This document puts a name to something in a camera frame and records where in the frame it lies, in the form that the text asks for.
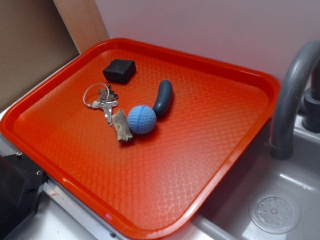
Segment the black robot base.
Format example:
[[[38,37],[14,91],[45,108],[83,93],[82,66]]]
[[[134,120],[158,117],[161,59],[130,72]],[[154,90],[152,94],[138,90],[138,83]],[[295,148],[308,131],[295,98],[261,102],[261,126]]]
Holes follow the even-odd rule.
[[[0,238],[7,240],[38,211],[45,171],[28,156],[0,157]]]

